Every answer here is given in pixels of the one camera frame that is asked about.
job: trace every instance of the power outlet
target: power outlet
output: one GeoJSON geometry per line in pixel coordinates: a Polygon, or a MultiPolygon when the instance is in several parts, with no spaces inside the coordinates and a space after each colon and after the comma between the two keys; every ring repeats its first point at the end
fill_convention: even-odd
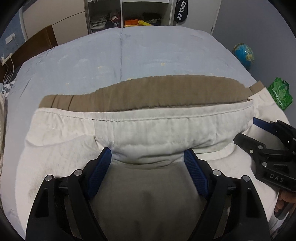
{"type": "Polygon", "coordinates": [[[15,33],[12,33],[11,35],[9,35],[6,39],[5,42],[6,44],[8,44],[10,41],[12,41],[15,38],[15,33]]]}
{"type": "Polygon", "coordinates": [[[10,53],[6,58],[1,57],[1,59],[2,59],[2,63],[1,63],[1,65],[2,65],[2,66],[5,65],[5,63],[7,62],[7,60],[8,60],[11,56],[12,56],[12,53],[10,53]]]}

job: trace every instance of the light blue bedsheet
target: light blue bedsheet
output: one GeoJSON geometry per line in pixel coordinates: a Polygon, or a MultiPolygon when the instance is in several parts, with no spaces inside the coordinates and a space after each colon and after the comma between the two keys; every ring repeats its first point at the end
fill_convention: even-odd
{"type": "Polygon", "coordinates": [[[57,46],[25,62],[8,95],[0,194],[3,209],[24,237],[16,211],[15,176],[34,111],[49,94],[86,94],[120,81],[161,75],[256,81],[211,35],[184,27],[114,28],[57,46]]]}

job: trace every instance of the green plastic bag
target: green plastic bag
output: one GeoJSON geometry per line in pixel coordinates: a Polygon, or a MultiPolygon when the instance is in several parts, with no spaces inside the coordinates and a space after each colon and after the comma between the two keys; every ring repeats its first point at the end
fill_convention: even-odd
{"type": "Polygon", "coordinates": [[[274,101],[282,110],[286,109],[293,101],[293,97],[289,94],[289,88],[289,84],[278,77],[267,88],[274,101]]]}

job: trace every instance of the white blanket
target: white blanket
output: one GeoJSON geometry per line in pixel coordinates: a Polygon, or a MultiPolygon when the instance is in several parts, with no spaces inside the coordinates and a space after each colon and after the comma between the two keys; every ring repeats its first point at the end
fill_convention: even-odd
{"type": "Polygon", "coordinates": [[[205,204],[183,162],[188,148],[226,176],[250,176],[269,220],[278,190],[255,179],[250,156],[232,140],[243,132],[268,148],[281,148],[252,119],[288,120],[267,89],[250,99],[107,113],[36,110],[17,169],[16,203],[23,229],[44,177],[83,169],[104,147],[111,149],[112,163],[91,205],[110,241],[188,239],[205,204]]]}

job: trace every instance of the globe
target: globe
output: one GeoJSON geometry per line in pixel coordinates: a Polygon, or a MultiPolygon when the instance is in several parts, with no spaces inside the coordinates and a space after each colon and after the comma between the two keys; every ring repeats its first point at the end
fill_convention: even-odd
{"type": "Polygon", "coordinates": [[[245,43],[240,43],[233,48],[232,53],[247,70],[250,69],[255,59],[253,50],[250,46],[245,43]]]}

